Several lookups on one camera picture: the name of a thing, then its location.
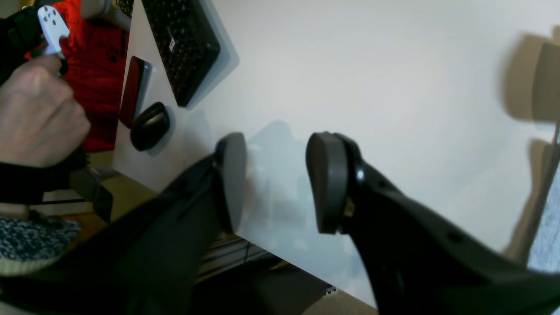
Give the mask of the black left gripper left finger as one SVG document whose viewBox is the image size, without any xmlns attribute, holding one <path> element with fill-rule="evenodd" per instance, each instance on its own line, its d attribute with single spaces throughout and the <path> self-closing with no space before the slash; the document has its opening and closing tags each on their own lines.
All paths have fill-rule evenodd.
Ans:
<svg viewBox="0 0 560 315">
<path fill-rule="evenodd" d="M 239 226 L 247 147 L 244 134 L 160 195 L 111 223 L 54 264 L 1 278 L 1 313 L 184 315 L 210 245 Z"/>
</svg>

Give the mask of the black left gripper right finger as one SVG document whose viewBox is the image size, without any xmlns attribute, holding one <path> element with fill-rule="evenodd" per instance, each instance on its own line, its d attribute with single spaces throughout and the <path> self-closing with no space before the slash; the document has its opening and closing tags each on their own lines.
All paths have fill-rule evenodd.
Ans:
<svg viewBox="0 0 560 315">
<path fill-rule="evenodd" d="M 404 195 L 340 133 L 306 147 L 318 231 L 349 235 L 381 315 L 551 315 L 558 274 L 504 259 Z"/>
</svg>

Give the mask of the person's bare hand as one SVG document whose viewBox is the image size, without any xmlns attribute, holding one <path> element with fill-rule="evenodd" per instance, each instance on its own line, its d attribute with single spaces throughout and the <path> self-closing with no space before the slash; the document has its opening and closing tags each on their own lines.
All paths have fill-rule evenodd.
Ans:
<svg viewBox="0 0 560 315">
<path fill-rule="evenodd" d="M 90 131 L 83 107 L 58 73 L 58 56 L 18 67 L 0 90 L 0 160 L 47 168 L 66 159 Z"/>
</svg>

